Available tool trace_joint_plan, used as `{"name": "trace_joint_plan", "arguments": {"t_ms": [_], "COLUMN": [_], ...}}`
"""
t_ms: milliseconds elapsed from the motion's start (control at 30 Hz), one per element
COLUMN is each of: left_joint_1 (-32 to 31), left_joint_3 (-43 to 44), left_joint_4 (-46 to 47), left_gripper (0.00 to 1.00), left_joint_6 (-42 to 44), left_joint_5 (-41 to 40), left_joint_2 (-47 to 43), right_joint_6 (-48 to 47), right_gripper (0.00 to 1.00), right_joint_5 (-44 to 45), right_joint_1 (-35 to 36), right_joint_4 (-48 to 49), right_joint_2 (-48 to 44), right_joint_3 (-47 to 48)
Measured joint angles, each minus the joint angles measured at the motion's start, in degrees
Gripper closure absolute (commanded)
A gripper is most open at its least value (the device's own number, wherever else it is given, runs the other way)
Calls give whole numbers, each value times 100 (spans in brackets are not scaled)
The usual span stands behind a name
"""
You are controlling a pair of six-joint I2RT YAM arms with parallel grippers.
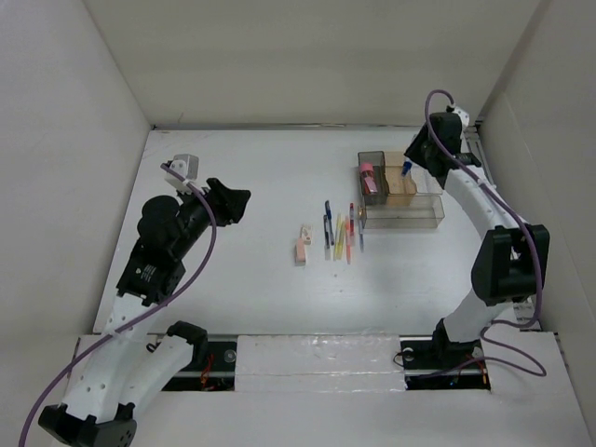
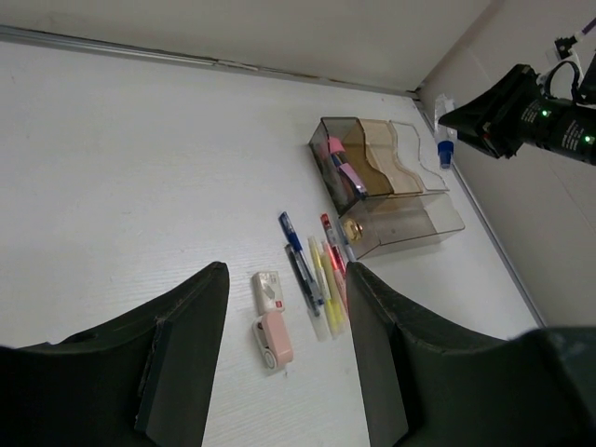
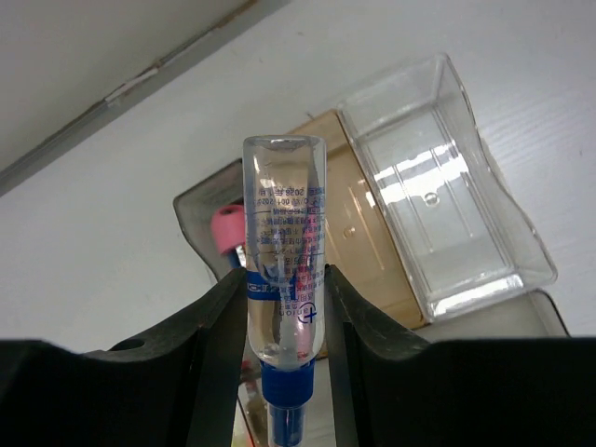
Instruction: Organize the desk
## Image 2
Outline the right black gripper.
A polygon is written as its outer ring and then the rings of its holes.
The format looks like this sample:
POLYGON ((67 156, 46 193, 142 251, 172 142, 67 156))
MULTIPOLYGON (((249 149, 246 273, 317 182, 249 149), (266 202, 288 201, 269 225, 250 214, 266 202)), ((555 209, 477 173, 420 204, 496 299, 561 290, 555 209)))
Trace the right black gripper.
POLYGON ((542 84, 528 65, 515 65, 492 88, 456 107, 439 124, 457 132, 457 139, 494 158, 511 158, 524 144, 595 164, 595 63, 584 77, 577 65, 562 61, 542 84), (551 92, 555 74, 573 70, 569 99, 551 92))

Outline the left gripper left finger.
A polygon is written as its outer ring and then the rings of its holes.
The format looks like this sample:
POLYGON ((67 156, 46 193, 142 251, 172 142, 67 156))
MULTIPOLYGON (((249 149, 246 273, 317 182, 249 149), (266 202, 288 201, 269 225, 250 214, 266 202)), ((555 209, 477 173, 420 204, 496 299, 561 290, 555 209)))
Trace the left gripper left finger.
POLYGON ((57 344, 1 350, 5 446, 198 446, 229 297, 215 262, 57 344))

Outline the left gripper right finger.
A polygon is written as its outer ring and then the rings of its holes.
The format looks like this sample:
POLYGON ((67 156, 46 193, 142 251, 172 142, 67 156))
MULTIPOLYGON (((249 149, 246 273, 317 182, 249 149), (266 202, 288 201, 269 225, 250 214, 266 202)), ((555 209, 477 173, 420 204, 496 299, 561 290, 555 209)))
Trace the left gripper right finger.
POLYGON ((595 331, 472 331, 360 263, 346 290, 373 446, 591 446, 595 331))

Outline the clear glue bottle blue cap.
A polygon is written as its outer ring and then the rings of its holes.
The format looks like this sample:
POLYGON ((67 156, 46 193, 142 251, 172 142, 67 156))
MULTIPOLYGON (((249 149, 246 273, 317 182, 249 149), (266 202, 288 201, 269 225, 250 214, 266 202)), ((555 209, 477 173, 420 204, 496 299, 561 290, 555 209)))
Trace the clear glue bottle blue cap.
POLYGON ((435 99, 434 106, 434 138, 437 145, 440 168, 449 170, 454 161, 454 148, 457 131, 443 126, 440 119, 455 109, 454 100, 444 94, 435 99))

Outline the blue clear highlighter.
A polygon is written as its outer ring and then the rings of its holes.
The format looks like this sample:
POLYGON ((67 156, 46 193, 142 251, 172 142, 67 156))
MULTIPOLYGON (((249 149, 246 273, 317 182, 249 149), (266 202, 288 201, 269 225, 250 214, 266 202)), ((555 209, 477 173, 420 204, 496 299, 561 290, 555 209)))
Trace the blue clear highlighter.
POLYGON ((338 233, 339 238, 340 238, 340 241, 342 243, 342 246, 343 246, 345 255, 347 257, 347 260, 350 263, 356 262, 357 259, 355 257, 355 254, 354 254, 354 252, 352 250, 352 247, 349 244, 349 241, 347 239, 347 236, 345 234, 345 231, 344 231, 344 229, 343 229, 343 227, 341 226, 340 223, 337 224, 337 233, 338 233))

